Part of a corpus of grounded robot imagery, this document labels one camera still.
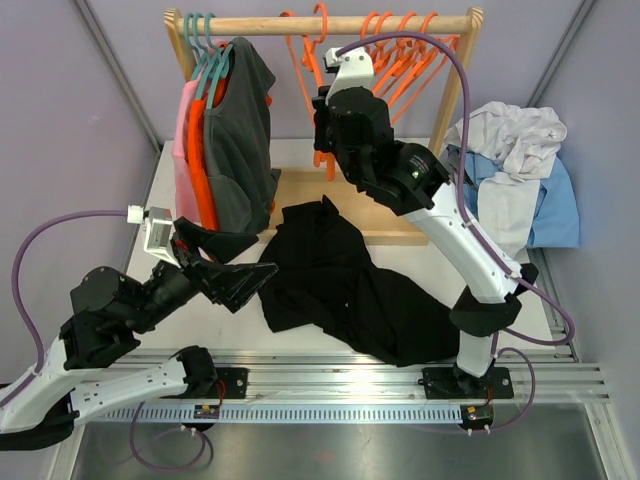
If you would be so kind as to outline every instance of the table surface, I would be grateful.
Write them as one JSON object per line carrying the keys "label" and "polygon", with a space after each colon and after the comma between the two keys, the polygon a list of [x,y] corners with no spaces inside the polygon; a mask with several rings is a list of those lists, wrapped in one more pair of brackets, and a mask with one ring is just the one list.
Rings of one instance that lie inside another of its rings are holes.
{"label": "table surface", "polygon": [[[155,174],[147,206],[171,209],[175,214],[175,185],[171,145],[166,142]],[[300,152],[310,157],[310,142],[307,140],[273,140],[272,162],[276,167],[298,164]],[[157,259],[143,249],[143,232],[140,229],[129,262],[127,274],[145,281]],[[258,260],[265,245],[255,245],[232,263],[251,263]],[[465,287],[465,283],[433,244],[417,247],[368,246],[373,262],[382,268],[402,273],[416,282],[439,301],[453,306]],[[517,259],[526,262],[526,253]],[[522,311],[513,328],[529,336],[551,340],[551,331],[541,300],[531,292],[520,296]],[[175,349],[187,345],[200,345],[210,349],[238,352],[265,352],[269,354],[332,354],[353,352],[349,345],[325,335],[315,325],[273,333],[262,314],[260,299],[256,295],[236,314],[224,307],[211,305],[203,295],[197,295],[187,305],[174,312],[160,323],[156,330],[139,337],[140,348]],[[524,342],[502,333],[499,347],[512,346],[527,351],[549,351],[543,347]]]}

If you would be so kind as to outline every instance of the metal frame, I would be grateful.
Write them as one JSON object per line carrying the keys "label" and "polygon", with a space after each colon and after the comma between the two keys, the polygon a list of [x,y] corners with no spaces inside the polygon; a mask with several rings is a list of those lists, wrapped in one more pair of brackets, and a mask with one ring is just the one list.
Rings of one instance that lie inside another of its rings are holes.
{"label": "metal frame", "polygon": [[[442,405],[473,402],[427,401],[418,385],[422,366],[396,368],[367,355],[269,355],[268,352],[211,350],[217,366],[250,370],[247,405]],[[152,368],[166,361],[169,351],[141,351],[128,355],[96,380],[132,370]],[[576,363],[567,357],[532,356],[536,368],[536,403],[608,403],[602,374],[596,364]],[[505,355],[498,364],[511,370],[516,397],[495,404],[520,404],[531,382],[518,356]],[[158,400],[153,404],[162,404]]]}
{"label": "metal frame", "polygon": [[[289,405],[289,404],[245,404],[225,402],[219,413],[207,414],[205,418],[196,414],[196,409],[209,402],[162,401],[145,404],[138,418],[145,423],[247,423],[247,424],[332,424],[332,423],[376,423],[376,424],[454,424],[462,423],[459,405]],[[96,420],[101,422],[126,422],[133,420],[135,408],[123,408],[110,412]]]}
{"label": "metal frame", "polygon": [[[549,264],[547,263],[547,257],[544,254],[544,251],[540,248],[529,250],[529,259],[531,262],[538,267],[539,275],[536,281],[537,285],[540,286],[544,291],[546,291],[551,298],[553,298],[560,305],[563,304],[561,301],[558,290],[553,283],[553,277],[551,275],[551,271],[549,270]],[[544,313],[547,317],[547,322],[549,323],[549,328],[554,336],[554,340],[560,338],[561,336],[566,335],[566,323],[560,317],[558,312],[556,312],[547,302],[542,302],[542,308],[544,309]],[[573,361],[579,362],[579,349],[576,345],[576,341],[572,341],[568,345],[570,349],[570,356],[573,358]]]}
{"label": "metal frame", "polygon": [[610,479],[638,478],[627,450],[621,443],[622,436],[611,405],[585,406],[602,465]]}
{"label": "metal frame", "polygon": [[64,442],[59,443],[54,453],[49,474],[43,478],[48,480],[70,480],[76,465],[78,452],[84,435],[84,426],[75,430]]}
{"label": "metal frame", "polygon": [[87,32],[98,48],[100,56],[103,58],[107,68],[111,71],[113,79],[120,87],[120,90],[131,107],[134,116],[138,119],[138,123],[140,123],[140,127],[144,130],[149,143],[151,143],[151,146],[159,156],[162,152],[162,145],[158,140],[158,134],[156,133],[155,128],[153,128],[149,117],[145,113],[142,103],[138,99],[133,87],[129,83],[120,62],[118,61],[118,57],[116,56],[113,48],[111,48],[109,39],[100,26],[100,22],[89,5],[89,2],[87,2],[87,0],[71,0],[71,4],[75,7],[82,23],[87,29]]}
{"label": "metal frame", "polygon": [[582,3],[576,9],[569,25],[567,25],[566,30],[562,34],[556,49],[551,55],[549,63],[547,63],[540,80],[538,80],[536,87],[533,89],[533,92],[527,101],[527,107],[539,106],[540,99],[555,78],[565,55],[575,41],[580,30],[582,30],[582,27],[589,18],[589,14],[593,11],[593,7],[596,3],[598,3],[598,0],[582,0]]}

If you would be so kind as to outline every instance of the wooden clothing rack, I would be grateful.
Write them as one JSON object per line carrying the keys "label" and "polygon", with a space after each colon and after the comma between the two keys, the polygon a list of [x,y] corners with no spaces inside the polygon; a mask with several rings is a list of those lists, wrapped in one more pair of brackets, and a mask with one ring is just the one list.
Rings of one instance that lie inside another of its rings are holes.
{"label": "wooden clothing rack", "polygon": [[[379,33],[395,32],[399,29],[404,17],[391,16],[385,19]],[[404,31],[419,32],[425,16],[410,18]],[[436,16],[429,22],[426,33],[438,35],[458,34],[460,39],[456,55],[468,69],[475,49],[478,34],[482,28],[484,13],[482,8],[471,7],[466,15]],[[360,35],[366,17],[328,17],[328,35]],[[320,35],[322,33],[322,17],[246,17],[246,18],[211,18],[209,31],[218,36],[269,36],[269,35]],[[169,8],[164,12],[164,25],[178,59],[185,81],[191,79],[196,68],[196,59],[184,36],[184,18],[177,8]],[[189,36],[192,26],[188,25]],[[373,34],[375,22],[370,22],[367,33]],[[205,19],[196,21],[198,35],[205,34]],[[451,66],[445,84],[438,114],[431,130],[429,150],[439,155],[443,148],[444,138],[451,123],[451,118],[460,96],[460,79],[455,67]],[[320,170],[287,169],[280,178],[276,206],[278,211],[272,216],[272,225],[263,237],[275,234],[275,225],[282,222],[281,207],[295,205],[305,201],[317,200],[307,198],[310,192],[319,194],[323,188],[334,200],[341,214],[354,223],[363,233],[369,244],[386,245],[419,245],[425,243],[425,236],[402,218],[396,217],[389,209],[373,203],[364,195],[357,194],[355,188],[346,183],[344,177],[336,175],[335,182],[325,182],[324,173]]]}

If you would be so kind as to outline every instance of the metal floor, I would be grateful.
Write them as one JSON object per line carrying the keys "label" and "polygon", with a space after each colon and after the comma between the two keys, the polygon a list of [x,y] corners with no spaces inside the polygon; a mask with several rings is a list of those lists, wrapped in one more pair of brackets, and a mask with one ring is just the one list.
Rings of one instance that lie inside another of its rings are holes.
{"label": "metal floor", "polygon": [[[497,423],[515,407],[497,407]],[[170,425],[137,428],[139,449]],[[74,480],[155,479],[163,476],[129,456],[128,424],[91,423]],[[587,416],[579,405],[537,405],[507,431],[468,438],[452,425],[237,425],[209,430],[208,456],[175,478],[207,480],[605,479]],[[189,461],[200,442],[186,434],[161,439],[143,456],[172,467]]]}

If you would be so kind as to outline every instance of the gray shirt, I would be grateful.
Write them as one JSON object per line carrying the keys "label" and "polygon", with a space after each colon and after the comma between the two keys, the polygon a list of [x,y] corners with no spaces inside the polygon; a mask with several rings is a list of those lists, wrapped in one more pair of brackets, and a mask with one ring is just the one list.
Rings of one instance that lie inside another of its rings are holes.
{"label": "gray shirt", "polygon": [[259,233],[269,225],[280,174],[271,169],[266,100],[275,77],[247,39],[231,43],[227,91],[204,114],[205,165],[220,230]]}

